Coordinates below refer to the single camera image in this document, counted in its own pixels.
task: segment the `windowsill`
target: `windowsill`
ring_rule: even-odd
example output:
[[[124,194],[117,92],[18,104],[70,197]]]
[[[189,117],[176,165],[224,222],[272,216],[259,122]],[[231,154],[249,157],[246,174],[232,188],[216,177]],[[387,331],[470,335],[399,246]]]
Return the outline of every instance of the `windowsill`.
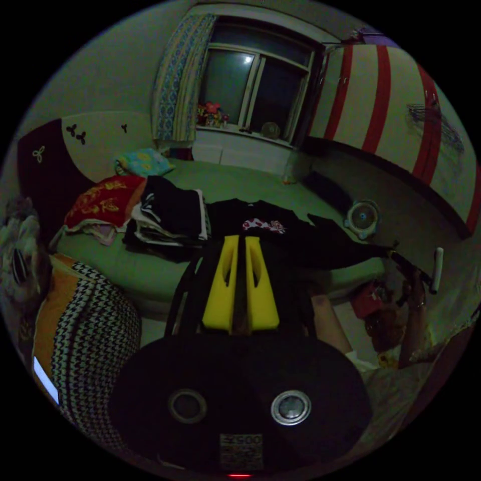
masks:
[[[204,127],[203,125],[197,125],[196,126],[197,130],[209,130],[211,132],[220,132],[223,134],[234,134],[234,135],[241,135],[243,137],[248,137],[249,139],[254,139],[254,140],[260,140],[262,142],[269,142],[271,144],[276,144],[281,147],[285,147],[287,149],[292,149],[292,145],[289,144],[286,140],[274,140],[274,139],[268,139],[267,137],[263,137],[261,134],[257,134],[256,132],[253,132],[252,134],[248,134],[247,132],[239,132],[239,127],[237,125],[227,125],[227,127],[224,128],[217,128],[217,127]]]

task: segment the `headboard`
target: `headboard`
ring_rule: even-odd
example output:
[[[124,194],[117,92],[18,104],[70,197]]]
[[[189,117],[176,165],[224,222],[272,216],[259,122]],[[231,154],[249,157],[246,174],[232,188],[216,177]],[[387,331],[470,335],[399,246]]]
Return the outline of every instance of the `headboard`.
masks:
[[[77,197],[115,175],[113,159],[155,144],[150,116],[140,112],[87,112],[52,120],[19,140],[21,193],[39,213],[48,244]]]

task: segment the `curtain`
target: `curtain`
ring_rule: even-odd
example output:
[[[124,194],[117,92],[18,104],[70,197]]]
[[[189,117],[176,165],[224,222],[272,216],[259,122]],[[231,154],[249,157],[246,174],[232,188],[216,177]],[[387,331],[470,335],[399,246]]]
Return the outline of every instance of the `curtain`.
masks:
[[[187,16],[170,38],[152,95],[154,140],[195,140],[200,84],[215,20],[212,14]]]

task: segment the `small fan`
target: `small fan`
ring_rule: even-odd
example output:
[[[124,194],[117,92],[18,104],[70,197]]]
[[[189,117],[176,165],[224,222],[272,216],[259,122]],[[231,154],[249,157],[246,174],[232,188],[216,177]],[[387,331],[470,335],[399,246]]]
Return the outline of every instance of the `small fan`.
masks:
[[[278,139],[281,134],[281,128],[275,122],[266,122],[261,129],[261,135],[268,139]]]
[[[379,222],[380,214],[377,204],[372,200],[361,200],[354,202],[349,209],[344,227],[364,240],[376,232]]]

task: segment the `white handle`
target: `white handle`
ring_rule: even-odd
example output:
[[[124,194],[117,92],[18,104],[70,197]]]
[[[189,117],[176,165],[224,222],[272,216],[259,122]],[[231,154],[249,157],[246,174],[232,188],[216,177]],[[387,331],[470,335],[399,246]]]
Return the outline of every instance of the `white handle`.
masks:
[[[432,284],[429,289],[431,294],[437,294],[439,291],[439,283],[441,282],[442,260],[444,257],[444,249],[438,247],[434,252],[434,267],[432,270]]]

